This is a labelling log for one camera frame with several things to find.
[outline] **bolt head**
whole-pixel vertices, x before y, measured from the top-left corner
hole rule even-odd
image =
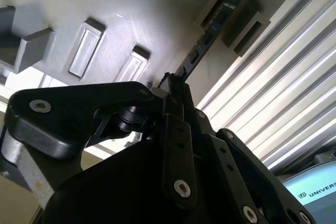
[[[174,189],[175,189],[175,192],[179,194],[182,198],[190,197],[191,190],[190,190],[189,185],[185,181],[181,179],[176,180],[174,182]]]
[[[37,113],[48,113],[51,110],[50,103],[44,100],[31,101],[29,107]]]

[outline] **black plastic part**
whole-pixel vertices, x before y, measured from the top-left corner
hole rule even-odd
[[[33,111],[29,107],[33,100],[49,102],[51,111]],[[119,130],[110,119],[122,108],[146,106],[153,100],[138,82],[23,90],[10,98],[5,121],[18,141],[63,159],[80,154],[91,138],[98,138],[95,143],[103,141],[103,131],[105,139],[127,136],[129,132]]]
[[[216,136],[227,143],[245,184],[250,191],[255,192],[254,201],[262,204],[258,207],[263,208],[264,215],[270,223],[296,223],[288,212],[292,212],[299,219],[298,223],[305,223],[300,217],[300,212],[304,212],[313,220],[303,205],[232,131],[221,129]]]
[[[187,210],[195,208],[197,188],[190,126],[181,119],[167,114],[162,129],[164,142],[164,158],[162,168],[162,190],[175,204]],[[191,190],[188,198],[182,198],[174,190],[176,180],[185,181]]]
[[[65,182],[47,204],[42,224],[249,223],[236,218],[241,209],[230,204],[211,163],[197,157],[197,204],[190,211],[176,207],[161,190],[162,162],[158,140],[128,147]]]
[[[232,207],[243,209],[244,206],[248,206],[256,214],[259,224],[268,223],[255,206],[227,144],[215,136],[204,134],[203,137],[206,146],[206,159],[212,162],[218,171],[223,191],[229,195],[227,200],[231,200]],[[235,211],[235,214],[236,219],[239,220],[238,223],[246,222],[242,211]]]

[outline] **rectangular recess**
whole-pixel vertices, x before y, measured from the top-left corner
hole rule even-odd
[[[222,2],[223,0],[206,0],[203,4],[204,7],[201,14],[197,17],[195,23],[205,28]]]
[[[116,82],[137,81],[144,72],[147,63],[147,55],[142,54],[135,47],[118,74]]]
[[[262,24],[259,21],[256,21],[251,29],[245,34],[245,36],[235,47],[234,52],[239,53],[243,49],[243,47],[253,38],[254,34],[258,31],[261,25]]]
[[[87,19],[80,27],[71,51],[72,62],[68,72],[81,79],[94,57],[105,27],[93,19]]]

